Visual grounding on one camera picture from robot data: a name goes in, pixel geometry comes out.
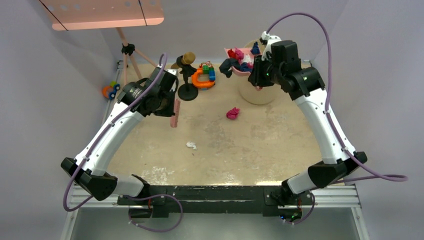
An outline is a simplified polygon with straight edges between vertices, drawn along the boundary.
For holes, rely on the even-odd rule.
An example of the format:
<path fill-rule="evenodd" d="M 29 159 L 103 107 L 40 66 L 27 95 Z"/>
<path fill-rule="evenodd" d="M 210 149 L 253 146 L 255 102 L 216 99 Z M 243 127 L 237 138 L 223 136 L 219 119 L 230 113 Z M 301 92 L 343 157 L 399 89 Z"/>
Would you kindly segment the pink hand brush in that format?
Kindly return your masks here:
<path fill-rule="evenodd" d="M 176 128 L 178 126 L 178 119 L 180 113 L 181 100 L 175 99 L 173 107 L 173 116 L 170 117 L 170 126 Z"/>

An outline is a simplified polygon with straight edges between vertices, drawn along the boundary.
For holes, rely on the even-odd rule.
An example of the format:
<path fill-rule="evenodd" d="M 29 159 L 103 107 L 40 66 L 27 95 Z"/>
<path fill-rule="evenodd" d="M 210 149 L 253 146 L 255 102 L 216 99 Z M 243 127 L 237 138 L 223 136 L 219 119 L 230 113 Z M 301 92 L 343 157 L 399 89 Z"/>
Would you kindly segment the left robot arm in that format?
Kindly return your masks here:
<path fill-rule="evenodd" d="M 149 199 L 149 191 L 144 187 L 146 181 L 135 174 L 112 175 L 107 172 L 108 166 L 132 129 L 145 117 L 176 114 L 178 83 L 177 70 L 162 70 L 157 66 L 150 77 L 126 84 L 95 137 L 74 158 L 66 157 L 61 168 L 98 201 L 110 195 L 124 195 L 138 205 L 146 203 Z"/>

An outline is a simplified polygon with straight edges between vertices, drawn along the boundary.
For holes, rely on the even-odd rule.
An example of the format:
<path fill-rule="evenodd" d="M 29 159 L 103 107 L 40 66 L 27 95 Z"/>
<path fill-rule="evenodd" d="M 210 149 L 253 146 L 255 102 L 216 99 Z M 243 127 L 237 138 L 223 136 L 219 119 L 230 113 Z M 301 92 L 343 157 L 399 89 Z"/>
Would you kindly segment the pink dustpan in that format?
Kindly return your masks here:
<path fill-rule="evenodd" d="M 257 56 L 259 56 L 259 55 L 253 55 L 252 53 L 251 53 L 251 48 L 252 47 L 244 47 L 244 48 L 238 48 L 238 49 L 240 49 L 245 55 L 251 55 L 251 57 L 252 58 L 255 58 L 255 57 L 257 57 Z M 224 51 L 225 51 L 225 53 L 226 53 L 226 55 L 227 55 L 227 58 L 226 59 L 228 59 L 229 57 L 228 57 L 228 54 L 227 54 L 227 50 L 228 50 L 229 48 L 225 48 L 224 49 Z M 241 71 L 239 71 L 239 70 L 237 70 L 237 69 L 235 69 L 234 67 L 232 67 L 232 74 L 235 74 L 235 75 L 237 75 L 238 76 L 238 74 L 240 74 L 240 73 L 248 73 L 248 77 L 249 77 L 249 75 L 251 74 L 251 72 L 241 72 Z"/>

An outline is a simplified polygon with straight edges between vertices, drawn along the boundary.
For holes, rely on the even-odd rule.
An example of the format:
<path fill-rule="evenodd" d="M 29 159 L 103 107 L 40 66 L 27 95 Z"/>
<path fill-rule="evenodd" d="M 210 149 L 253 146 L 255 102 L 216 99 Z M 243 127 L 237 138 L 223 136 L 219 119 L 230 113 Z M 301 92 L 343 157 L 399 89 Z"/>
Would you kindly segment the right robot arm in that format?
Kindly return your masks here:
<path fill-rule="evenodd" d="M 321 161 L 282 182 L 275 199 L 292 204 L 301 193 L 324 188 L 367 162 L 347 140 L 331 107 L 325 105 L 328 93 L 319 71 L 303 68 L 298 46 L 292 40 L 267 40 L 264 53 L 254 58 L 248 81 L 255 87 L 279 85 L 304 114 L 317 140 Z"/>

